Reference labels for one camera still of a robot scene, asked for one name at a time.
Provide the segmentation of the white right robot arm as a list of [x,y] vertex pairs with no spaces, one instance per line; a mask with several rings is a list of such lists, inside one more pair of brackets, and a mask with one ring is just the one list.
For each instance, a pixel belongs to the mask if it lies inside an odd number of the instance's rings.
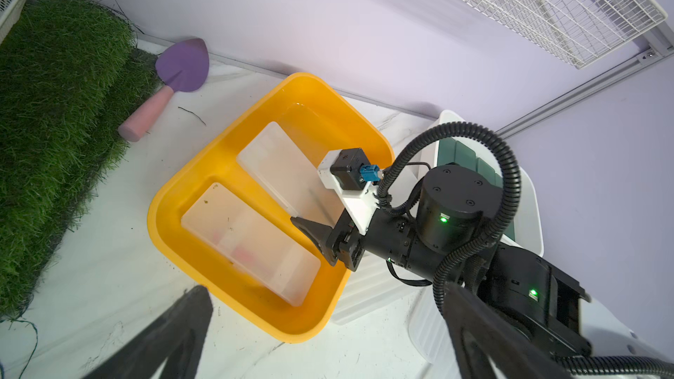
[[[429,167],[405,202],[390,189],[416,155],[450,138],[474,140],[500,168],[500,184],[456,163]],[[633,375],[670,378],[668,361],[642,355],[596,355],[582,335],[580,283],[542,256],[505,244],[518,212],[521,169],[492,130],[466,121],[434,126],[414,138],[389,168],[363,150],[326,155],[319,176],[344,204],[326,226],[295,217],[292,224],[330,264],[356,270],[365,253],[387,268],[414,274],[412,287],[430,287],[464,378],[570,378]]]

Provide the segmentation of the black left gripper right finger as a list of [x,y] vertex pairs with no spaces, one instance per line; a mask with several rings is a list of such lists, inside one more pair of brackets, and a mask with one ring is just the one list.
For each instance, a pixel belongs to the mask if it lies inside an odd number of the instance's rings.
[[442,305],[463,378],[569,378],[563,368],[535,348],[476,296],[456,284]]

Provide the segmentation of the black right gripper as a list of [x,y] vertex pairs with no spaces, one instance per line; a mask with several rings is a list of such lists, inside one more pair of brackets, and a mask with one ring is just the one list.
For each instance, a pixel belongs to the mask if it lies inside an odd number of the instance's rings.
[[417,182],[403,213],[375,210],[362,235],[347,212],[336,226],[291,217],[303,233],[335,266],[342,261],[356,270],[369,252],[428,281],[450,252],[479,236],[494,218],[503,189],[468,168],[447,164],[432,168]]

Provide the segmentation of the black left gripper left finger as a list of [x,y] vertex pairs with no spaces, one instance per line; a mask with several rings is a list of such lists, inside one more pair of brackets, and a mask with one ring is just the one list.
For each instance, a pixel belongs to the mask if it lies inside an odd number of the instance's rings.
[[212,312],[207,288],[194,287],[86,377],[194,378]]

